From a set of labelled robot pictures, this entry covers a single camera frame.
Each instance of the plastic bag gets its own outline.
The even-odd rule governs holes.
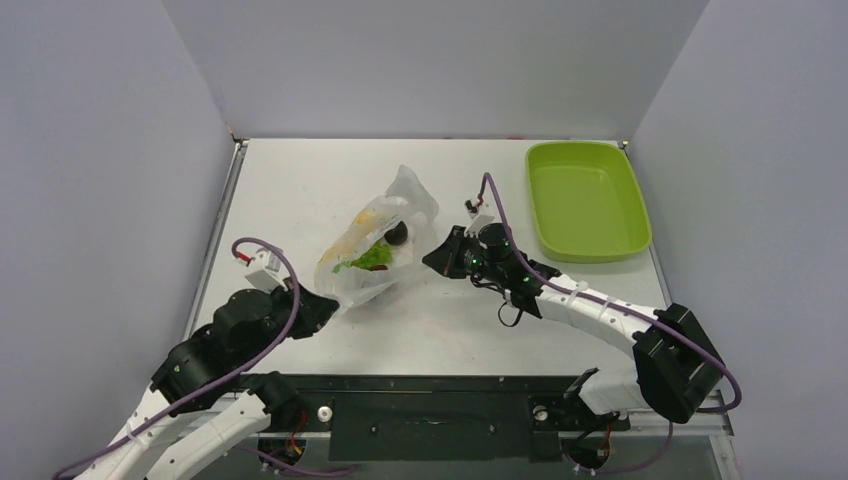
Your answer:
[[[386,193],[371,200],[315,267],[315,290],[342,309],[362,305],[424,267],[436,248],[439,204],[415,172],[398,168]]]

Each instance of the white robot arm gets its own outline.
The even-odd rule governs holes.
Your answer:
[[[240,441],[271,425],[271,414],[250,392],[175,443],[147,473],[147,480],[188,480]]]
[[[427,266],[444,277],[470,278],[474,286],[497,290],[520,312],[571,325],[631,357],[633,367],[592,371],[576,386],[594,414],[651,408],[673,422],[691,418],[724,367],[714,364],[720,357],[688,308],[633,305],[592,290],[517,251],[506,227],[491,223],[494,215],[482,200],[465,206],[470,225],[454,226],[424,257]]]
[[[110,442],[117,442],[130,434],[148,418],[170,405],[159,391],[145,389],[138,407],[127,419],[126,428]],[[143,479],[165,450],[179,438],[191,422],[200,418],[201,412],[183,413],[176,417],[166,416],[138,437],[114,452],[97,459],[76,478],[79,480],[125,480]]]
[[[296,395],[277,372],[262,375],[261,384],[254,390],[242,394],[233,405],[179,442],[176,441],[186,427],[221,395],[233,390],[237,377],[165,416],[137,437],[132,436],[135,429],[177,400],[255,359],[258,352],[281,335],[290,315],[296,316],[286,335],[293,338],[311,336],[329,321],[338,303],[298,285],[299,303],[295,310],[294,285],[290,278],[280,278],[281,266],[279,258],[268,250],[259,250],[251,258],[245,278],[255,288],[233,294],[227,304],[216,310],[211,324],[170,351],[126,428],[110,445],[128,435],[130,440],[96,459],[77,479],[188,479],[239,441],[268,427],[272,415]]]

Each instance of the black bracket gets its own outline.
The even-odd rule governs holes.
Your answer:
[[[660,322],[722,361],[691,310],[675,303],[654,313]],[[633,359],[642,397],[663,417],[675,423],[688,422],[721,379],[721,372],[658,328],[651,327],[633,337]]]

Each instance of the white cable clip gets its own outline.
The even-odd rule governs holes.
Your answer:
[[[589,288],[589,284],[584,281],[577,282],[577,286],[574,287],[574,290],[568,295],[568,300],[565,301],[565,306],[571,308],[571,304],[574,303],[574,299],[577,298],[577,294]]]
[[[601,317],[603,317],[603,316],[604,316],[604,312],[606,312],[606,311],[607,311],[607,307],[609,307],[609,304],[610,304],[610,303],[615,303],[615,302],[617,302],[617,301],[618,301],[618,299],[617,299],[617,298],[613,297],[612,295],[607,295],[607,299],[604,301],[604,304],[603,304],[603,306],[601,307],[601,311],[600,311],[600,312],[598,312],[598,321],[601,321],[601,320],[602,320],[602,318],[601,318]]]
[[[135,435],[132,434],[132,425],[130,425],[129,421],[126,424],[126,428],[127,428],[127,438],[129,438],[130,441],[132,441],[134,444],[138,445],[139,447],[144,448],[144,442],[142,442],[141,439],[139,439],[138,437],[136,437]]]
[[[574,303],[575,299],[577,299],[577,294],[579,294],[583,290],[586,290],[587,288],[589,288],[588,283],[582,280],[577,282],[577,286],[574,287],[574,290],[572,290],[570,294],[568,294],[568,300],[565,301],[565,308],[568,312],[568,323],[572,326],[574,325],[574,320],[571,318],[571,315],[573,315],[573,312],[571,311],[571,304]]]

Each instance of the gray wall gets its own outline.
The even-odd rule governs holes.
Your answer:
[[[240,136],[629,138],[707,0],[165,0]]]
[[[232,141],[156,0],[0,7],[2,477],[103,447],[185,327]]]
[[[742,382],[749,479],[848,478],[846,18],[712,0],[632,144],[672,296]]]

